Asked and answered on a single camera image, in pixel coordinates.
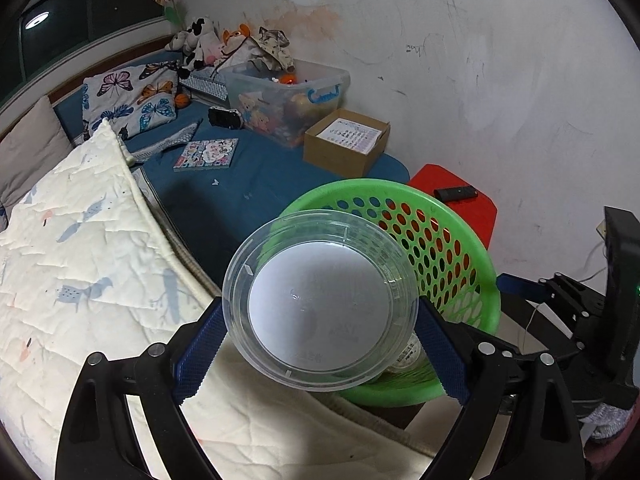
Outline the grey knit gloved hand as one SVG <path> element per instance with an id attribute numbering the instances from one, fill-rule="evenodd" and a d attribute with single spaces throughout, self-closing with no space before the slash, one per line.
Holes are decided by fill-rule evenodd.
<path id="1" fill-rule="evenodd" d="M 601 403 L 586 417 L 582 418 L 580 436 L 584 442 L 589 439 L 601 441 L 617 436 L 627 426 L 634 410 L 622 410 Z"/>

